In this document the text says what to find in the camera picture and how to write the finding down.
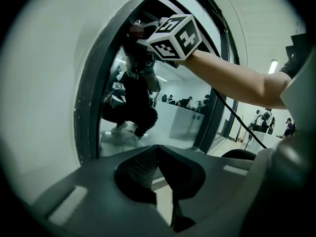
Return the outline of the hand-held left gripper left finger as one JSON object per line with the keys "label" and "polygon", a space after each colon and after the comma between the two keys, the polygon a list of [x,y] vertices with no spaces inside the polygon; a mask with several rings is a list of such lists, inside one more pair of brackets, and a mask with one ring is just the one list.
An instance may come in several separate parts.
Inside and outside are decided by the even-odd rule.
{"label": "hand-held left gripper left finger", "polygon": [[47,188],[33,203],[58,237],[171,237],[156,206],[131,200],[117,187],[123,161],[154,149],[137,148],[85,164]]}

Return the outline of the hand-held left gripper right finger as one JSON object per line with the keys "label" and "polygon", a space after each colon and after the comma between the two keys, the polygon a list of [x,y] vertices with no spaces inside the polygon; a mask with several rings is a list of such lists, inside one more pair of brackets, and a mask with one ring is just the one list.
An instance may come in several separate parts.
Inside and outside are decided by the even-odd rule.
{"label": "hand-held left gripper right finger", "polygon": [[172,189],[171,224],[160,237],[240,237],[255,190],[256,161],[158,146],[158,163]]}

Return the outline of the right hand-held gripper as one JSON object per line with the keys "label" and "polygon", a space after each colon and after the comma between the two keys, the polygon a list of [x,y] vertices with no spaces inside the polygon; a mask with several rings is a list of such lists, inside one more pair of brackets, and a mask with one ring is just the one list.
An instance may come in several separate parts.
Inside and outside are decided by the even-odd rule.
{"label": "right hand-held gripper", "polygon": [[163,61],[184,61],[200,45],[201,36],[194,16],[174,14],[146,40],[149,51]]}

